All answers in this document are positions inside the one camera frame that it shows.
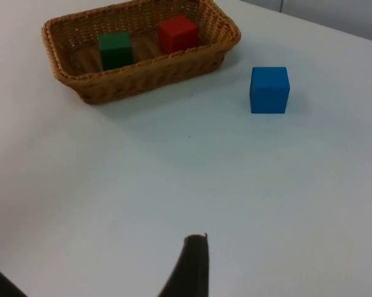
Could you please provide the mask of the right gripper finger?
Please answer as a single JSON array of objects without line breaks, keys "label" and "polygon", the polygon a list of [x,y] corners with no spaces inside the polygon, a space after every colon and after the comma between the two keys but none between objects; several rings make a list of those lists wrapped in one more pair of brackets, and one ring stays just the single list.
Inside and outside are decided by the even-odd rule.
[{"label": "right gripper finger", "polygon": [[189,235],[159,297],[209,296],[208,235]]}]

